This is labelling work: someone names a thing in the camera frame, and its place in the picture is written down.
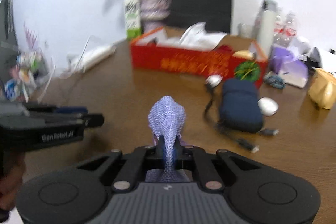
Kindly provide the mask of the person left hand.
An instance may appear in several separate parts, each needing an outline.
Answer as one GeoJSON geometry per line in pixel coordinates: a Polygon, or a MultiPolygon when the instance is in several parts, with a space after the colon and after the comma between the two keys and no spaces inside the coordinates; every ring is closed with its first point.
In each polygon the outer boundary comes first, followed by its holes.
{"type": "Polygon", "coordinates": [[[9,173],[1,179],[1,209],[11,211],[15,207],[15,199],[23,183],[26,171],[25,154],[14,155],[14,165],[9,173]]]}

